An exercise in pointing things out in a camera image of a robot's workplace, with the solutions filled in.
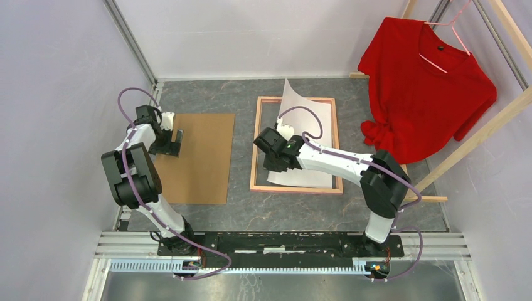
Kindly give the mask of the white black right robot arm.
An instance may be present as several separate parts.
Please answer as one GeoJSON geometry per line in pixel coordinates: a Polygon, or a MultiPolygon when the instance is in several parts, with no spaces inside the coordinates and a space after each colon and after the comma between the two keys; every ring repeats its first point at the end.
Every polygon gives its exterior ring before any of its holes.
{"type": "Polygon", "coordinates": [[[268,171],[319,171],[359,186],[370,210],[362,239],[363,249],[371,256],[378,256],[387,249],[387,240],[402,210],[402,202],[413,187],[389,152],[346,152],[320,145],[305,135],[285,138],[270,127],[261,131],[253,143],[265,154],[263,166],[268,171]]]}

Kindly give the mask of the coastal landscape photo print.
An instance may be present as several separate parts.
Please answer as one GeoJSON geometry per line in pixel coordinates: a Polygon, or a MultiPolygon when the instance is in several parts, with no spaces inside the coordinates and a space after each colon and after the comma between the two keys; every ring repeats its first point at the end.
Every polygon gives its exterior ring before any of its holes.
{"type": "MultiPolygon", "coordinates": [[[[306,137],[324,147],[333,146],[333,113],[330,102],[317,102],[299,95],[285,80],[279,116],[282,125],[293,128],[294,134],[306,137]]],[[[279,186],[333,188],[333,176],[321,171],[289,169],[286,172],[268,172],[267,182],[279,186]]]]}

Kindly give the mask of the pink wooden picture frame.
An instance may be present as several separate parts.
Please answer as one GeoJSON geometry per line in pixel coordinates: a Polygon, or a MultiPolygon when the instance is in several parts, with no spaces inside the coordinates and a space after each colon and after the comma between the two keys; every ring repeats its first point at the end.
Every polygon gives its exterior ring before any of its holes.
{"type": "MultiPolygon", "coordinates": [[[[338,116],[336,112],[336,100],[332,97],[310,97],[309,100],[328,103],[331,106],[331,117],[332,117],[332,146],[334,148],[339,148],[339,135],[338,135],[338,116]]],[[[254,137],[256,137],[261,131],[261,122],[262,122],[262,107],[265,103],[280,103],[282,101],[281,96],[259,96],[257,98],[257,111],[255,114],[255,128],[254,128],[254,137]]],[[[259,155],[262,152],[257,146],[253,146],[252,149],[252,166],[250,173],[250,184],[249,188],[251,192],[260,192],[260,193],[292,193],[292,194],[324,194],[324,195],[342,195],[344,192],[343,189],[343,180],[340,177],[333,176],[333,184],[336,185],[335,188],[325,189],[325,188],[312,188],[312,187],[291,187],[291,186],[261,186],[257,184],[257,171],[259,167],[262,167],[259,163],[259,155]]]]}

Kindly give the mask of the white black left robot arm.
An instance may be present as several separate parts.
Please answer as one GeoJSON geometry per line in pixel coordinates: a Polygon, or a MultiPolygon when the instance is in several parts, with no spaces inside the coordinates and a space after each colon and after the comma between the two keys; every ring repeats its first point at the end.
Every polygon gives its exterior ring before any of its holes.
{"type": "Polygon", "coordinates": [[[197,249],[191,225],[162,195],[162,181],[151,157],[179,157],[182,130],[174,131],[171,112],[151,105],[136,108],[137,118],[115,150],[101,156],[115,202],[146,216],[156,227],[151,235],[164,251],[190,255],[197,249]]]}

